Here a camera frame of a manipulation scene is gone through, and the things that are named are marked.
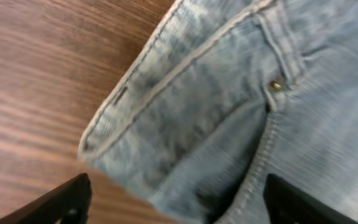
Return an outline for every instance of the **jeans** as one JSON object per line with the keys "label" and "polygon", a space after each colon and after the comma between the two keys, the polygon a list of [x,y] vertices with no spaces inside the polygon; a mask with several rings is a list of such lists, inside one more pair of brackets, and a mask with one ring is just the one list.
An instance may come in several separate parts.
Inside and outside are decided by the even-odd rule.
{"label": "jeans", "polygon": [[269,173],[358,221],[358,1],[176,0],[79,156],[183,223],[268,224]]}

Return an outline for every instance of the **wooden table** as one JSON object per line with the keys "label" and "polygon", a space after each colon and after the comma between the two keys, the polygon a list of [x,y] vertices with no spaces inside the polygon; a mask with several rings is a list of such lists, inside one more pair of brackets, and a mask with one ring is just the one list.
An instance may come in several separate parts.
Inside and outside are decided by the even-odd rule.
{"label": "wooden table", "polygon": [[172,2],[0,0],[0,217],[88,172],[88,223],[173,223],[76,160],[89,120]]}

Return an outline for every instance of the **metal rivet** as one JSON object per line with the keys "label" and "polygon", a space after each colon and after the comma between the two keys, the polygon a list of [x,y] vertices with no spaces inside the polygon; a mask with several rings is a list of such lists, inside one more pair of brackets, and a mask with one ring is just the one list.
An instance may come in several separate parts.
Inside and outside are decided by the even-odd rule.
{"label": "metal rivet", "polygon": [[272,80],[269,85],[274,90],[281,90],[283,88],[283,85],[281,85],[277,80]]}

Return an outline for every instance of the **table surface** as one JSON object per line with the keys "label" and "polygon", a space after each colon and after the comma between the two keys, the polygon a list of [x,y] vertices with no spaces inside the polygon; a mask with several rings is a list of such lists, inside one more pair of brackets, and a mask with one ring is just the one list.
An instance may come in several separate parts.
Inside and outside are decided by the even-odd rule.
{"label": "table surface", "polygon": [[0,0],[0,218],[81,172],[88,223],[173,223],[76,159],[86,125],[173,0]]}

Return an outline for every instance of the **denim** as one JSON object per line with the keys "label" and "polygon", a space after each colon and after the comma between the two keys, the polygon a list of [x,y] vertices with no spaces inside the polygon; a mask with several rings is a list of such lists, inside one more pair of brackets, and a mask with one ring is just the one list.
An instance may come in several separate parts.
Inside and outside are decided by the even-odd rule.
{"label": "denim", "polygon": [[358,221],[358,1],[176,0],[78,154],[181,223],[268,224],[269,173]]}

